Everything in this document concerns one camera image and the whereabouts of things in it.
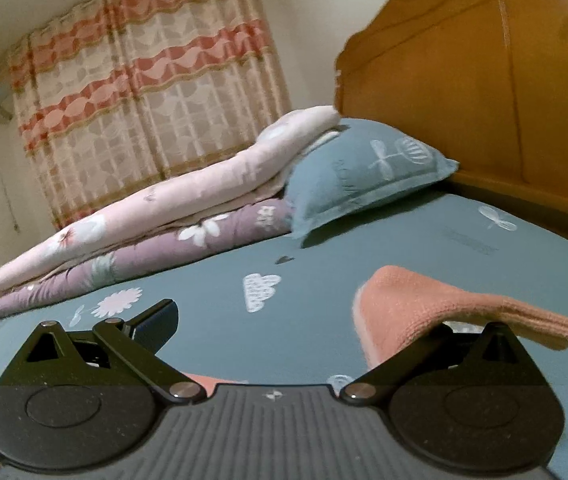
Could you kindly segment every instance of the pink quilt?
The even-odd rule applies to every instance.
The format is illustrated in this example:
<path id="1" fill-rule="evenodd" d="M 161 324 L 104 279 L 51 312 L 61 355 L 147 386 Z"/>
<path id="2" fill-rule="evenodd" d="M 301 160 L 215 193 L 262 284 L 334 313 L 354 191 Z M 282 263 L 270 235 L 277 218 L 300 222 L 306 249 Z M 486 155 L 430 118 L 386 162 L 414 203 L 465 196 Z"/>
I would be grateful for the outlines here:
<path id="1" fill-rule="evenodd" d="M 195 222 L 274 196 L 296 157 L 339 121 L 332 106 L 294 110 L 233 158 L 140 190 L 74 222 L 0 267 L 0 294 L 180 219 Z"/>
<path id="2" fill-rule="evenodd" d="M 290 208 L 271 198 L 186 228 L 171 228 L 0 296 L 0 318 L 103 286 L 190 264 L 290 231 Z"/>

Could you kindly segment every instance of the pink towel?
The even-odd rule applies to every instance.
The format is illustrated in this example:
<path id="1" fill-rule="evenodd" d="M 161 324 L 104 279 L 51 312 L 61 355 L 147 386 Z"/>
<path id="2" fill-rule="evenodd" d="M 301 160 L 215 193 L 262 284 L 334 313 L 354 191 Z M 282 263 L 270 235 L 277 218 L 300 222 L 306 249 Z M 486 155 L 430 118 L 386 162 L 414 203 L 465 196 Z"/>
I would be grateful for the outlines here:
<path id="1" fill-rule="evenodd" d="M 495 294 L 475 294 L 402 267 L 387 266 L 358 290 L 355 329 L 373 368 L 443 321 L 507 323 L 517 335 L 568 348 L 568 317 Z"/>

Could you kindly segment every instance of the fitted sheet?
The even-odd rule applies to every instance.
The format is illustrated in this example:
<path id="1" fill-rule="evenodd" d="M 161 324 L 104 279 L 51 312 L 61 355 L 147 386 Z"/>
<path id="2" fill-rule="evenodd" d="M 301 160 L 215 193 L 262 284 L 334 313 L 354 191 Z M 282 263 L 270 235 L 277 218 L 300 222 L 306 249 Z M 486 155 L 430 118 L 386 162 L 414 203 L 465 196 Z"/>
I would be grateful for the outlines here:
<path id="1" fill-rule="evenodd" d="M 86 330 L 171 298 L 180 325 L 158 356 L 173 367 L 248 383 L 338 387 L 366 371 L 351 317 L 355 291 L 389 264 L 568 316 L 568 241 L 482 206 L 426 190 L 333 222 L 303 246 L 272 238 L 0 320 L 0 373 L 42 320 Z M 524 345 L 566 413 L 551 468 L 568 480 L 568 350 Z"/>

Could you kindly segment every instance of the curtain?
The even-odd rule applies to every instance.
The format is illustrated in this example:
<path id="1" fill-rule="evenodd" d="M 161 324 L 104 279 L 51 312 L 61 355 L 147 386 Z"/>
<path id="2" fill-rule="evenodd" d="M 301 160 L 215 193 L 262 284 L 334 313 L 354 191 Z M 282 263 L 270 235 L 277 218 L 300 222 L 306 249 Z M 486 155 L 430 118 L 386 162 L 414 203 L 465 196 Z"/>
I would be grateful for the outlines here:
<path id="1" fill-rule="evenodd" d="M 290 110 L 259 0 L 90 0 L 8 63 L 58 229 L 230 158 Z"/>

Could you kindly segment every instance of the bedding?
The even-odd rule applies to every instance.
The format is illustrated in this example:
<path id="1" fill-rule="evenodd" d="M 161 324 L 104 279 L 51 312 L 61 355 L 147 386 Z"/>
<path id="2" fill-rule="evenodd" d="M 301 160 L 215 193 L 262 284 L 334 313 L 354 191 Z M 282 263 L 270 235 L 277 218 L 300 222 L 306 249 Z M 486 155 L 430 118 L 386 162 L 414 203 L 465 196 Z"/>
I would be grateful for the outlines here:
<path id="1" fill-rule="evenodd" d="M 332 106 L 295 110 L 271 125 L 276 136 L 233 158 L 140 190 L 74 222 L 2 266 L 0 293 L 170 222 L 193 222 L 270 198 L 283 187 L 296 156 L 339 119 Z"/>
<path id="2" fill-rule="evenodd" d="M 289 225 L 290 208 L 271 198 L 190 227 L 165 229 L 1 296 L 0 318 L 282 235 Z"/>
<path id="3" fill-rule="evenodd" d="M 293 238 L 353 212 L 415 192 L 451 176 L 458 163 L 396 128 L 342 119 L 345 131 L 293 168 L 286 200 Z"/>
<path id="4" fill-rule="evenodd" d="M 180 325 L 158 356 L 177 369 L 339 388 L 367 370 L 352 302 L 385 265 L 568 316 L 567 240 L 496 208 L 426 189 L 327 224 L 302 247 L 283 235 L 2 319 L 0 372 L 42 320 L 87 330 L 105 317 L 129 319 L 172 298 Z M 523 343 L 566 413 L 550 465 L 568 480 L 568 349 Z"/>

